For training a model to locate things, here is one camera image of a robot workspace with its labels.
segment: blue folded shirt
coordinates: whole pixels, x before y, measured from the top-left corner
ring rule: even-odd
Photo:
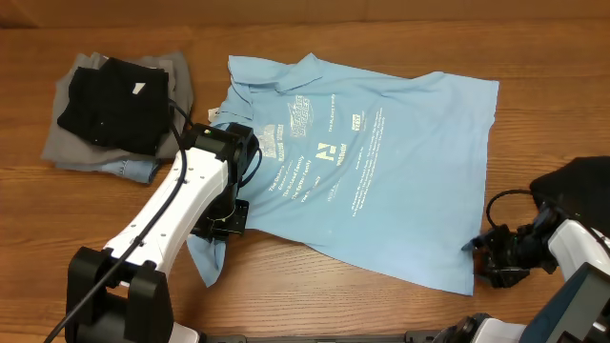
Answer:
[[[229,69],[214,124],[254,128],[263,151],[239,191],[248,228],[472,294],[472,256],[460,248],[480,230],[498,82],[443,72],[404,79],[312,54],[295,65],[231,56]]]

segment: gray folded shirt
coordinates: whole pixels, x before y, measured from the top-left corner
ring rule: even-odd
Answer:
[[[78,54],[68,74],[55,84],[51,127],[42,158],[54,162],[56,168],[83,172],[110,172],[137,182],[150,183],[158,170],[156,159],[172,158],[178,151],[178,145],[170,132],[161,138],[156,156],[152,157],[119,149],[97,147],[57,125],[57,117],[70,102],[68,88],[76,69],[78,67],[99,69],[107,59],[97,52],[91,57]],[[187,61],[181,52],[158,57],[146,56],[130,62],[143,67],[161,68],[167,72],[168,96],[186,113],[191,111],[193,87]],[[178,113],[173,116],[173,124],[178,132],[182,132],[184,123],[185,119]]]

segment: black folded shirt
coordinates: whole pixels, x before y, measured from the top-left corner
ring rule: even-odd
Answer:
[[[78,68],[57,125],[100,147],[155,155],[172,121],[168,81],[163,70],[116,58],[99,71]]]

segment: stack of clothes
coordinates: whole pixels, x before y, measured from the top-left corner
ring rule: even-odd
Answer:
[[[185,118],[193,87],[181,52],[121,61],[97,52],[79,54],[57,81],[51,128],[42,158],[56,168],[109,172],[149,184],[163,159],[178,152],[170,131]]]

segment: white logo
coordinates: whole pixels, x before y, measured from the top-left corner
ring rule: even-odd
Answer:
[[[330,144],[324,144],[324,143],[317,143],[317,149],[318,150],[324,150],[324,151],[318,152],[315,155],[315,157],[321,158],[321,159],[325,159],[325,160],[329,160],[329,161],[335,161],[335,158],[332,157],[332,156],[329,156],[328,154],[326,154],[326,152],[329,152],[330,155],[334,155],[335,152],[336,152],[336,146],[332,146]]]

